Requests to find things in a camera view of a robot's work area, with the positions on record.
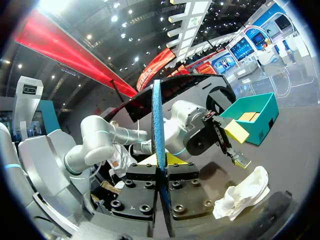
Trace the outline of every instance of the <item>ceiling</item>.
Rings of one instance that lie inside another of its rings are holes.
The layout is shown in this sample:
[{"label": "ceiling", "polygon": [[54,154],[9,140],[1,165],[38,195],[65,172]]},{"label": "ceiling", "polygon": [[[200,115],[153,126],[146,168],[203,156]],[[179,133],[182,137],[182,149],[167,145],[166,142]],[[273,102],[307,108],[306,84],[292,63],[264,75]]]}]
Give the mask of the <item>ceiling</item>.
[{"label": "ceiling", "polygon": [[[134,88],[145,65],[178,37],[168,37],[167,32],[179,28],[181,22],[170,23],[168,18],[185,10],[185,3],[172,5],[169,0],[55,0],[49,6],[42,4],[44,1],[40,1],[39,8],[45,15]],[[236,32],[265,2],[212,1],[192,45]],[[187,58],[185,64],[226,44]],[[20,76],[41,79],[42,99],[53,101],[60,123],[99,84],[15,42],[8,45],[1,64],[1,96],[15,95]],[[173,72],[177,67],[178,64],[167,71]]]}]

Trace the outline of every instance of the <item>teal plastic bin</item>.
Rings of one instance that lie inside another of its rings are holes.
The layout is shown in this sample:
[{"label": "teal plastic bin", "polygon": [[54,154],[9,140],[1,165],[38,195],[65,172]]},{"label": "teal plastic bin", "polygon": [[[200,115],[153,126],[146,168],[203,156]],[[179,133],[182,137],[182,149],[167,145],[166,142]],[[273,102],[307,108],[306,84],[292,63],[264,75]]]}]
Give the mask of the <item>teal plastic bin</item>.
[{"label": "teal plastic bin", "polygon": [[[260,113],[255,121],[239,121],[244,113]],[[221,117],[233,118],[250,135],[246,142],[259,146],[277,119],[279,109],[273,92],[238,98]]]}]

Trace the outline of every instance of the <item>robotic arm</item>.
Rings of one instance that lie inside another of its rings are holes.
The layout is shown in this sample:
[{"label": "robotic arm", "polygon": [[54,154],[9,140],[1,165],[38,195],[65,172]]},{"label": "robotic arm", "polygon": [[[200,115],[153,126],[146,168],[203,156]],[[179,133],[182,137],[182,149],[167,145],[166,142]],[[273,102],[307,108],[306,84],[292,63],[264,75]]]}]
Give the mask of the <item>robotic arm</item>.
[{"label": "robotic arm", "polygon": [[[164,138],[165,148],[172,155],[186,161],[218,143],[233,163],[244,168],[249,165],[249,160],[231,148],[226,136],[226,126],[232,119],[184,100],[176,101],[171,113],[171,119],[164,123]],[[83,119],[80,127],[83,145],[73,147],[64,157],[65,167],[73,175],[112,157],[115,151],[113,142],[132,144],[136,155],[152,155],[152,142],[147,140],[147,132],[143,130],[113,126],[97,115]]]},{"label": "robotic arm", "polygon": [[147,140],[147,132],[113,126],[102,117],[91,115],[82,120],[83,144],[73,147],[64,157],[66,169],[73,175],[112,157],[113,142],[130,145]]}]

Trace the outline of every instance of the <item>red banner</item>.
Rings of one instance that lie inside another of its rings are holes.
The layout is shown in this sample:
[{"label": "red banner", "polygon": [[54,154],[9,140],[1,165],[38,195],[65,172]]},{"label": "red banner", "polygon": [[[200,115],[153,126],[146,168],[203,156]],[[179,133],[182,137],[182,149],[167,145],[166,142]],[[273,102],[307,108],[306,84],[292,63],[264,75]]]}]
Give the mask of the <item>red banner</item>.
[{"label": "red banner", "polygon": [[174,59],[176,55],[169,49],[166,48],[160,52],[144,69],[143,73],[140,75],[138,82],[136,83],[136,89],[140,92],[142,91],[152,77],[167,63]]},{"label": "red banner", "polygon": [[174,72],[172,72],[169,77],[173,77],[173,76],[177,76],[177,75],[186,75],[189,74],[188,70],[186,69],[185,65],[181,65],[180,67],[178,67],[177,70],[175,70]]},{"label": "red banner", "polygon": [[197,66],[195,69],[199,74],[217,74],[208,61],[200,66]]},{"label": "red banner", "polygon": [[16,33],[15,40],[112,89],[114,87],[110,80],[114,80],[119,92],[128,97],[137,93],[72,36],[37,10],[27,17],[23,28]]}]

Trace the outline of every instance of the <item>yellow sponge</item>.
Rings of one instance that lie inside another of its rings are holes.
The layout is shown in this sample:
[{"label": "yellow sponge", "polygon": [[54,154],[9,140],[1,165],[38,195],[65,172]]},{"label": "yellow sponge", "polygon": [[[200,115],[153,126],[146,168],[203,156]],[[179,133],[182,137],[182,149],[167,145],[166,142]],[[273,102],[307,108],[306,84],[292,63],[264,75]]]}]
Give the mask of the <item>yellow sponge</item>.
[{"label": "yellow sponge", "polygon": [[240,126],[234,119],[224,128],[226,134],[243,144],[249,137],[249,133]]}]

